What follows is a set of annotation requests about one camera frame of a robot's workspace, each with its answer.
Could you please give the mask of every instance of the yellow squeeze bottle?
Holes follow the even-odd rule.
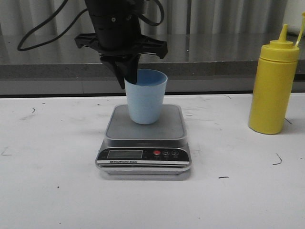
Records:
[[[285,114],[292,89],[304,26],[296,44],[286,41],[287,25],[278,40],[263,45],[255,77],[249,127],[263,134],[277,134],[284,124]]]

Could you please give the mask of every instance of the stainless steel counter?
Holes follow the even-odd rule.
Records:
[[[250,91],[263,44],[278,34],[159,35],[169,52],[160,60],[142,55],[140,68],[169,77],[168,92]],[[74,36],[27,52],[17,51],[21,36],[0,36],[0,95],[122,93],[114,75],[89,48],[78,49]],[[25,46],[50,39],[33,36]],[[305,73],[301,42],[297,74]],[[295,92],[305,83],[295,82]]]

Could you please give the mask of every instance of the table surface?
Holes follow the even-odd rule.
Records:
[[[250,94],[166,96],[192,168],[110,176],[95,158],[125,97],[0,99],[0,228],[305,228],[305,94],[284,129],[248,126]]]

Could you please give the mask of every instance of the plastic cup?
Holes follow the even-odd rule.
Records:
[[[162,110],[167,76],[157,70],[139,69],[137,83],[125,80],[128,112],[139,124],[156,122]]]

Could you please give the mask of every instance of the electronic scale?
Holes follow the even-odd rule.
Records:
[[[114,108],[96,165],[109,174],[177,175],[190,168],[191,155],[181,108],[164,104],[160,118],[137,124],[127,105]]]

